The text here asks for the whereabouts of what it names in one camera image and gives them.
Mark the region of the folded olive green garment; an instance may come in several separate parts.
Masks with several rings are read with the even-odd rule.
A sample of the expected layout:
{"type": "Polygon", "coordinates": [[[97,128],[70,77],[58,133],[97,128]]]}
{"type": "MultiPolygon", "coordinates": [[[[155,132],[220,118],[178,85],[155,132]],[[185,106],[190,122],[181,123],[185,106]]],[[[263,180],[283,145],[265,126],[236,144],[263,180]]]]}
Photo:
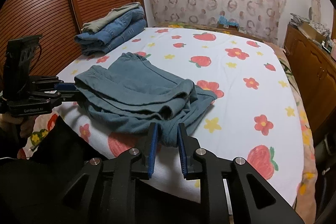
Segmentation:
{"type": "Polygon", "coordinates": [[[108,12],[106,16],[100,19],[96,19],[91,22],[84,23],[81,31],[97,33],[101,29],[103,29],[107,24],[111,23],[112,21],[119,18],[123,14],[126,14],[127,12],[134,10],[134,9],[140,9],[140,11],[143,12],[143,7],[141,6],[139,2],[128,3],[121,7],[113,8],[112,10],[110,10],[110,12],[108,12]]]}

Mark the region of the teal green shorts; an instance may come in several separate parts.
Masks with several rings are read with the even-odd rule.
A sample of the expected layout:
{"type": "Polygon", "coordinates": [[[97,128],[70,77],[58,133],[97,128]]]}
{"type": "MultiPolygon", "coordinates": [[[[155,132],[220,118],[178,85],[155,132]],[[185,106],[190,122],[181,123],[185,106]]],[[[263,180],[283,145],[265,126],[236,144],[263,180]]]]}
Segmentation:
{"type": "Polygon", "coordinates": [[[157,68],[146,58],[123,53],[109,68],[93,65],[75,77],[79,105],[113,132],[145,134],[151,123],[161,126],[160,142],[177,146],[177,129],[197,128],[217,99],[190,79],[157,68]]]}

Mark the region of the folded blue denim jeans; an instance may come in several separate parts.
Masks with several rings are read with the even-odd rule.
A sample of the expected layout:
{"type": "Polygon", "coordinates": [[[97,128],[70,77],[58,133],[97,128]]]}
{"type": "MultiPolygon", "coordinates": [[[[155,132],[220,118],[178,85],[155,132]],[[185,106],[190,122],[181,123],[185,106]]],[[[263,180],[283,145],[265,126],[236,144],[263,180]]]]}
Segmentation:
{"type": "Polygon", "coordinates": [[[98,32],[84,31],[76,35],[74,40],[80,45],[83,55],[109,53],[140,34],[146,25],[144,10],[139,6],[107,23],[98,32]]]}

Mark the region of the wooden sideboard cabinet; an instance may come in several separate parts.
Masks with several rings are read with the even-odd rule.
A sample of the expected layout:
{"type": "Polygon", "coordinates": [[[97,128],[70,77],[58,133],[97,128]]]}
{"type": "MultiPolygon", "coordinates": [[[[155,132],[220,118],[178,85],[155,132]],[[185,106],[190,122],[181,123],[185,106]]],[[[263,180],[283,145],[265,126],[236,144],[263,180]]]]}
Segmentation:
{"type": "Polygon", "coordinates": [[[310,128],[316,133],[335,110],[335,61],[291,24],[287,26],[284,50],[310,128]]]}

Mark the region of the blue item in box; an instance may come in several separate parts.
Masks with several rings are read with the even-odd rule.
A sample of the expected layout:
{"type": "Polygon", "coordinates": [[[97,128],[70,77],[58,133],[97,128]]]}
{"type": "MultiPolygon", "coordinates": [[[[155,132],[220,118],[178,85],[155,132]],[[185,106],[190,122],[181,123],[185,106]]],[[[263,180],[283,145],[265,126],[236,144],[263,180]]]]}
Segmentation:
{"type": "Polygon", "coordinates": [[[218,28],[226,28],[229,30],[238,31],[239,24],[235,19],[227,19],[224,15],[219,16],[218,28]]]}

